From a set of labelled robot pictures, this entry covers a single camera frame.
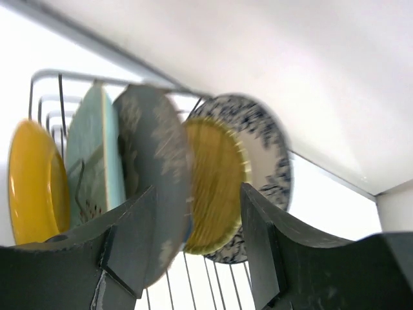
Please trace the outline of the round bamboo woven plate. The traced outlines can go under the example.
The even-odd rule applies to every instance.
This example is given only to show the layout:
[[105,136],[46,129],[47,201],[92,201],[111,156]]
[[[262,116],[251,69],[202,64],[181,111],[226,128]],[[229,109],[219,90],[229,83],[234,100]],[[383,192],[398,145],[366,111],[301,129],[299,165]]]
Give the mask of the round bamboo woven plate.
[[250,182],[248,152],[223,122],[197,117],[184,127],[192,149],[193,229],[184,251],[210,254],[227,244],[241,226],[239,187]]

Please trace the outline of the light green rectangular plate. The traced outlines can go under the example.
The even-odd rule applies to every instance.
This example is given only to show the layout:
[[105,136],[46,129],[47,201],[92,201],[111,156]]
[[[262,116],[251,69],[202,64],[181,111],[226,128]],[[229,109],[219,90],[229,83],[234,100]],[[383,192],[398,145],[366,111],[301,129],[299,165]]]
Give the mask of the light green rectangular plate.
[[94,83],[72,118],[66,141],[71,228],[126,200],[118,137],[117,110],[102,84]]

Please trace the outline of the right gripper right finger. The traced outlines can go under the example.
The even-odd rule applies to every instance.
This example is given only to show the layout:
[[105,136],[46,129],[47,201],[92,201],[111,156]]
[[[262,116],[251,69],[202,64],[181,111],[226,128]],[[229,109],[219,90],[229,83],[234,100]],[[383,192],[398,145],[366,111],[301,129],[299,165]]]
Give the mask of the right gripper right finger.
[[241,185],[240,197],[256,308],[358,308],[350,269],[343,265],[349,240],[273,206],[249,184]]

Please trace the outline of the blue floral round plate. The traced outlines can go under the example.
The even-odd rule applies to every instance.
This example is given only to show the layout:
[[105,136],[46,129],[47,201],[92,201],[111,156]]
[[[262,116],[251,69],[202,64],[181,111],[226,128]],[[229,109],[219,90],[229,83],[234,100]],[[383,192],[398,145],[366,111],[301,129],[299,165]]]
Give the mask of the blue floral round plate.
[[[207,99],[187,120],[197,117],[221,121],[238,135],[250,160],[252,179],[249,184],[273,205],[287,210],[292,195],[292,164],[282,130],[264,104],[242,95],[223,94]],[[196,255],[220,264],[245,262],[247,251],[242,225],[220,249]]]

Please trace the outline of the grey deer plate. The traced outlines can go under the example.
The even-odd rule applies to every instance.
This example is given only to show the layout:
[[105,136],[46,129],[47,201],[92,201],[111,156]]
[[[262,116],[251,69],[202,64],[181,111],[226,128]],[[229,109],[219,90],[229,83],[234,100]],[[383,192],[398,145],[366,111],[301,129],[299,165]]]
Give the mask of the grey deer plate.
[[191,168],[186,132],[174,104],[152,85],[129,85],[114,101],[127,196],[157,191],[154,241],[145,287],[182,250],[191,226]]

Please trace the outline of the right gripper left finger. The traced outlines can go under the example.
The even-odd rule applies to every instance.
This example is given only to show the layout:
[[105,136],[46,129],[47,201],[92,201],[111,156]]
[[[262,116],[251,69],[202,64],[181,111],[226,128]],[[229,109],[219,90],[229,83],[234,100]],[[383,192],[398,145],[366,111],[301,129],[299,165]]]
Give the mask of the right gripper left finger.
[[154,240],[156,207],[157,190],[149,186],[111,211],[53,236],[46,243],[84,245],[103,235],[103,249],[97,265],[133,297],[140,299]]

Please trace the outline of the gold and black plate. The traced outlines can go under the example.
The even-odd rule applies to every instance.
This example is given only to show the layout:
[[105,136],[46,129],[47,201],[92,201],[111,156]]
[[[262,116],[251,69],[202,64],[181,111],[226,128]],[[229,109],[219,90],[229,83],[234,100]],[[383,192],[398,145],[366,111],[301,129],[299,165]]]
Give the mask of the gold and black plate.
[[8,203],[16,244],[44,242],[70,228],[70,199],[63,159],[52,137],[24,119],[8,159]]

